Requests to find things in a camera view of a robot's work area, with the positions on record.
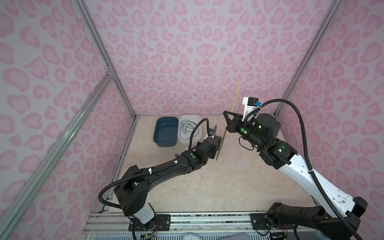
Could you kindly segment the dark grey spool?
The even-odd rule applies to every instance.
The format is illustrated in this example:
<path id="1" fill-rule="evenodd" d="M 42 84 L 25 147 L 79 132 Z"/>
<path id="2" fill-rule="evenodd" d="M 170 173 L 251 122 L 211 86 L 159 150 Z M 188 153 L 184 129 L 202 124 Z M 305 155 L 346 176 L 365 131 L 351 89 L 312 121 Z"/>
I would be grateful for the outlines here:
<path id="1" fill-rule="evenodd" d="M 224 129 L 223 132 L 221 134 L 219 134 L 218 133 L 218 126 L 217 126 L 217 132 L 216 132 L 214 140 L 216 140 L 219 143 L 219 146 L 216 148 L 215 152 L 210 155 L 210 159 L 215 159 L 216 161 L 218 160 L 221 149 L 222 149 L 223 144 L 224 144 L 226 132 L 227 132 L 227 130 Z"/>

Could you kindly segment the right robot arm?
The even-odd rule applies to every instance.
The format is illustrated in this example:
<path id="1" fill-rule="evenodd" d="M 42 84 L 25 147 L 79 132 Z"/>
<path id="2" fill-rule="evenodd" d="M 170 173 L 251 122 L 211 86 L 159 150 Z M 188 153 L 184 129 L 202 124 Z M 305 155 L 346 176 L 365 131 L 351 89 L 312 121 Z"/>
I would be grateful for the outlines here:
<path id="1" fill-rule="evenodd" d="M 273 203 L 265 215 L 265 223 L 277 229 L 284 225 L 312 228 L 331 240 L 348 240 L 357 231 L 360 217 L 368 203 L 361 197 L 353 198 L 334 186 L 316 170 L 310 169 L 305 159 L 277 135 L 281 124 L 269 114 L 260 114 L 251 120 L 225 111 L 227 131 L 238 133 L 259 153 L 263 161 L 281 171 L 303 189 L 318 205 L 294 207 Z"/>

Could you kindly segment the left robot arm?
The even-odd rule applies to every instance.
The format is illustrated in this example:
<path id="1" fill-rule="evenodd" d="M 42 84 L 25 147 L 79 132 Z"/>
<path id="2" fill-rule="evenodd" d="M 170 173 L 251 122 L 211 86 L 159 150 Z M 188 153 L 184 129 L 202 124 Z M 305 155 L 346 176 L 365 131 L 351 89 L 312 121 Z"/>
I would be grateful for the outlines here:
<path id="1" fill-rule="evenodd" d="M 207 138 L 197 146 L 186 150 L 171 161 L 139 169 L 130 167 L 114 188 L 120 208 L 127 217 L 135 216 L 143 224 L 151 221 L 155 213 L 145 213 L 148 193 L 156 186 L 177 176 L 187 175 L 201 169 L 209 159 L 214 159 L 222 138 Z"/>

